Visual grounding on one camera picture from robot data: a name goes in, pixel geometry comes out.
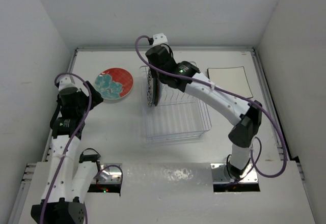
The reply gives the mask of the blue floral white plate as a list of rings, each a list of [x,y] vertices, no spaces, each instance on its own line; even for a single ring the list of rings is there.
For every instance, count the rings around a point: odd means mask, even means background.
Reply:
[[[151,69],[149,69],[147,73],[147,103],[149,107],[154,105],[156,86],[156,79],[153,77]]]

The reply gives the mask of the dark teal glazed plate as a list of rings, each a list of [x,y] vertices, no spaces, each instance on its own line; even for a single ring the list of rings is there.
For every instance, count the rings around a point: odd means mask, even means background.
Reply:
[[[157,75],[153,78],[153,85],[153,105],[157,106],[161,98],[161,82]]]

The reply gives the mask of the large red teal flower plate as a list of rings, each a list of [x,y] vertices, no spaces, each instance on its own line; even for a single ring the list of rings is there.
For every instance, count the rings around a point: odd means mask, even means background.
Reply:
[[[119,100],[131,92],[133,84],[133,76],[127,70],[110,68],[96,77],[94,88],[105,100]]]

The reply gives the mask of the square beige plate black rim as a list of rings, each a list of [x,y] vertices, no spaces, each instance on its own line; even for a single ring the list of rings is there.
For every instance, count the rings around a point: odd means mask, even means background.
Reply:
[[[226,91],[246,98],[253,98],[245,68],[243,66],[230,68],[208,68],[207,76],[212,82]]]

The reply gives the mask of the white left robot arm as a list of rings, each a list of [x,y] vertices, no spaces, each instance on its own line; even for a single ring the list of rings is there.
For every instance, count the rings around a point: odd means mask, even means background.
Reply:
[[[49,175],[41,202],[31,208],[31,217],[36,223],[85,221],[85,196],[99,171],[100,156],[83,156],[78,165],[74,161],[85,126],[85,116],[103,102],[93,87],[88,90],[88,95],[76,87],[59,90],[58,106],[50,122]]]

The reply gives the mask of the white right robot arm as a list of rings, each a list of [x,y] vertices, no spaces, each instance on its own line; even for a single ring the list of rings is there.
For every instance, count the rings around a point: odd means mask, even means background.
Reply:
[[[262,112],[245,100],[215,90],[198,67],[188,61],[175,62],[162,45],[150,48],[145,56],[161,83],[202,100],[231,123],[228,138],[232,153],[226,171],[231,178],[239,179],[250,162],[250,146],[261,125]]]

